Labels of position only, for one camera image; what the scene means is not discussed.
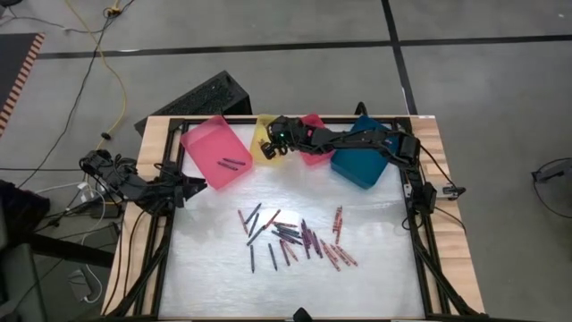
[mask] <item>concrete floor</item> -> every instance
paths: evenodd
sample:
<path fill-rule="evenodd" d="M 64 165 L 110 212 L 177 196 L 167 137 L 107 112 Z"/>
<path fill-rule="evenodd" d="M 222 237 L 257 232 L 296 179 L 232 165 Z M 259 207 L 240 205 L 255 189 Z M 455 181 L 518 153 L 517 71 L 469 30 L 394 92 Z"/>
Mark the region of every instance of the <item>concrete floor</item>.
<path fill-rule="evenodd" d="M 101 12 L 112 2 L 74 1 L 93 29 L 103 25 Z M 400 39 L 572 33 L 572 4 L 567 1 L 400 0 L 391 1 L 391 8 Z M 13 9 L 80 28 L 62 1 L 28 0 Z M 86 35 L 34 21 L 13 21 L 0 29 L 32 31 L 46 32 L 44 53 L 94 47 Z M 103 48 L 387 39 L 377 0 L 138 0 L 106 32 Z M 530 172 L 569 156 L 572 43 L 402 50 L 417 110 L 437 116 L 452 176 L 468 188 L 459 205 L 487 312 L 499 318 L 568 320 L 572 221 L 540 205 Z M 390 47 L 115 57 L 109 63 L 125 82 L 129 110 L 106 147 L 129 157 L 139 151 L 140 137 L 131 127 L 137 120 L 224 69 L 250 94 L 255 114 L 351 114 L 359 100 L 371 114 L 407 112 Z M 0 140 L 0 166 L 39 164 L 63 128 L 87 66 L 83 58 L 36 62 Z M 96 63 L 72 126 L 45 167 L 76 167 L 120 108 L 115 80 Z M 0 172 L 12 182 L 27 175 Z M 80 179 L 80 173 L 40 173 L 26 188 Z M 555 208 L 572 215 L 571 198 L 562 193 L 572 186 L 566 179 L 542 186 L 541 192 Z M 62 205 L 73 193 L 50 196 Z M 68 219 L 46 233 L 64 235 L 92 224 L 88 218 Z M 46 285 L 54 288 L 60 280 L 64 285 L 63 276 L 51 276 Z M 45 293 L 57 294 L 47 289 Z"/>

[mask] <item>white surface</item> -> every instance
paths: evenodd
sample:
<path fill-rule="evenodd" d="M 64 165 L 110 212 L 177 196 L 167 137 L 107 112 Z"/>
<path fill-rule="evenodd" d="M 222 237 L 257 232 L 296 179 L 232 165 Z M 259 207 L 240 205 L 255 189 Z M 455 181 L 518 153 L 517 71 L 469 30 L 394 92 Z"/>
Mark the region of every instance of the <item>white surface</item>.
<path fill-rule="evenodd" d="M 254 125 L 231 127 L 249 147 Z M 185 157 L 183 171 L 202 177 L 190 157 Z M 342 205 L 340 246 L 359 267 L 340 261 L 337 272 L 326 256 L 320 259 L 311 250 L 308 260 L 303 247 L 294 245 L 299 262 L 290 258 L 287 267 L 278 238 L 268 230 L 254 242 L 252 274 L 237 209 L 246 219 L 258 202 L 257 227 L 281 209 L 277 221 L 298 224 L 304 218 L 327 243 L 335 241 L 332 223 Z M 364 191 L 333 172 L 329 163 L 308 168 L 298 153 L 289 153 L 280 167 L 255 164 L 222 191 L 207 188 L 177 210 L 159 316 L 275 318 L 291 317 L 304 307 L 314 318 L 422 317 L 411 241 L 400 226 L 405 215 L 393 165 Z"/>

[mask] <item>wooden board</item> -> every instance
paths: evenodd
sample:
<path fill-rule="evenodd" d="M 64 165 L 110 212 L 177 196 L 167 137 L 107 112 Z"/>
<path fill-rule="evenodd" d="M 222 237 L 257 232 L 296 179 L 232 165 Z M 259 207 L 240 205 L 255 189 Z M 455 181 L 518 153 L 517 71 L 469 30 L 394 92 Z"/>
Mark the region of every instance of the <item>wooden board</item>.
<path fill-rule="evenodd" d="M 409 117 L 414 134 L 421 140 L 421 143 L 426 147 L 429 152 L 435 157 L 443 171 L 449 175 L 449 168 L 447 167 L 447 160 L 443 149 L 441 136 L 437 126 L 437 121 L 434 116 L 399 116 L 399 115 L 371 115 L 372 117 Z M 256 116 L 240 115 L 240 116 L 225 116 L 226 118 L 236 119 L 251 119 Z M 329 118 L 355 118 L 355 115 L 327 115 Z M 186 116 L 187 119 L 206 119 L 205 116 Z M 163 160 L 163 153 L 166 144 L 167 130 L 171 116 L 152 116 L 147 120 L 147 128 L 139 151 L 137 168 L 139 175 L 144 179 L 150 180 L 158 175 L 158 171 L 153 167 L 154 163 L 160 163 Z M 176 157 L 178 150 L 179 140 L 175 138 L 173 141 L 172 160 Z M 433 163 L 431 158 L 424 152 L 421 154 L 421 164 L 425 171 L 427 181 L 435 184 L 444 184 L 447 182 L 445 177 L 441 174 L 437 166 Z M 457 202 L 455 201 L 437 201 L 437 207 L 451 213 L 456 218 L 461 219 Z M 141 271 L 143 263 L 145 246 L 147 244 L 148 230 L 150 224 L 150 216 L 143 215 L 133 234 L 133 242 L 130 256 L 130 269 L 127 272 L 127 254 L 129 249 L 130 234 L 133 231 L 133 225 L 139 216 L 141 209 L 134 204 L 129 204 L 125 211 L 123 231 L 125 234 L 122 237 L 122 263 L 119 269 L 119 249 L 115 252 L 114 265 L 109 277 L 107 291 L 105 293 L 105 305 L 110 301 L 110 297 L 114 290 L 115 281 L 117 280 L 117 273 L 119 269 L 119 283 L 115 291 L 114 297 L 111 299 L 109 305 L 110 311 L 114 309 L 123 297 L 125 290 L 125 281 L 127 279 L 127 290 L 135 282 Z M 459 295 L 461 295 L 473 309 L 477 311 L 484 311 L 481 294 L 479 292 L 478 284 L 473 269 L 469 248 L 467 245 L 467 238 L 463 229 L 454 220 L 448 218 L 446 215 L 441 214 L 438 210 L 432 217 L 433 229 L 435 240 L 437 242 L 437 249 L 442 264 L 442 271 L 450 280 L 450 283 L 455 287 Z M 161 238 L 162 230 L 159 229 L 156 237 L 156 245 Z M 433 311 L 439 312 L 439 299 L 436 292 L 436 286 L 431 274 L 428 273 L 429 287 L 431 290 L 431 298 L 433 303 Z M 156 274 L 153 274 L 147 283 L 147 292 L 145 294 L 145 301 L 143 306 L 143 313 L 149 314 L 151 311 L 151 302 L 153 299 L 153 292 L 156 285 Z"/>

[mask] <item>pink bin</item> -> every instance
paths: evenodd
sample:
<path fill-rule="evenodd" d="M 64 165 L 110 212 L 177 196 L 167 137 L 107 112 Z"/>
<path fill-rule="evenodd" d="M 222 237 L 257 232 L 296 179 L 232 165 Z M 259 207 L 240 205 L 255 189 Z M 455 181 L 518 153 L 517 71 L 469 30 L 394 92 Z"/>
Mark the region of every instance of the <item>pink bin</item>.
<path fill-rule="evenodd" d="M 221 116 L 202 122 L 181 137 L 181 144 L 205 176 L 206 181 L 216 190 L 221 189 L 252 167 L 252 156 L 236 136 L 229 124 Z M 243 162 L 237 165 L 223 158 Z M 237 170 L 219 165 L 230 165 Z"/>
<path fill-rule="evenodd" d="M 322 122 L 322 119 L 317 114 L 308 114 L 302 117 L 301 120 L 303 124 L 312 125 L 318 128 L 325 128 L 324 122 Z M 302 158 L 307 165 L 317 165 L 330 159 L 333 155 L 333 152 L 334 151 L 323 155 L 311 155 L 308 153 L 300 154 L 302 155 Z"/>

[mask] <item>striped mat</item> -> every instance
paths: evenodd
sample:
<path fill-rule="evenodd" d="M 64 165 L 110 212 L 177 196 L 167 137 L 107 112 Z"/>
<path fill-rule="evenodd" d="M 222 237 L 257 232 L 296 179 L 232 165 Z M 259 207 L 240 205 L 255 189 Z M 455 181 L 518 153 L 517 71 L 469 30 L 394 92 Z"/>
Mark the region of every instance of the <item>striped mat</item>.
<path fill-rule="evenodd" d="M 46 35 L 0 35 L 0 138 L 29 77 Z"/>

